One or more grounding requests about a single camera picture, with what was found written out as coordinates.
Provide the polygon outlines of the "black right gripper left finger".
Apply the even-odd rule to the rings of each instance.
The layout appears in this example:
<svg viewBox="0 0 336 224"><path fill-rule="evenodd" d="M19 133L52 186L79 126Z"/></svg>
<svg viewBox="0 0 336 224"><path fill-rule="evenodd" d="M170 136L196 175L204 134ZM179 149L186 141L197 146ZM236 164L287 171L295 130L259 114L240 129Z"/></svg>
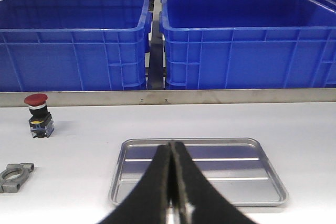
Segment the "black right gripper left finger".
<svg viewBox="0 0 336 224"><path fill-rule="evenodd" d="M171 147L158 146L152 162L123 202L101 223L166 223Z"/></svg>

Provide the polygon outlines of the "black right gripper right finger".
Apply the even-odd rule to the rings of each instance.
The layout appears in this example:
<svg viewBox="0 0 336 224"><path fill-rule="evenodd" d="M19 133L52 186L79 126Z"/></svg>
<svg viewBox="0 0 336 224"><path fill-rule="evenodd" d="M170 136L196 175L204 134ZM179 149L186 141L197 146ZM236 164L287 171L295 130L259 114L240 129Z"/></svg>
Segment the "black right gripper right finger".
<svg viewBox="0 0 336 224"><path fill-rule="evenodd" d="M179 223L254 223L205 178L182 142L170 142Z"/></svg>

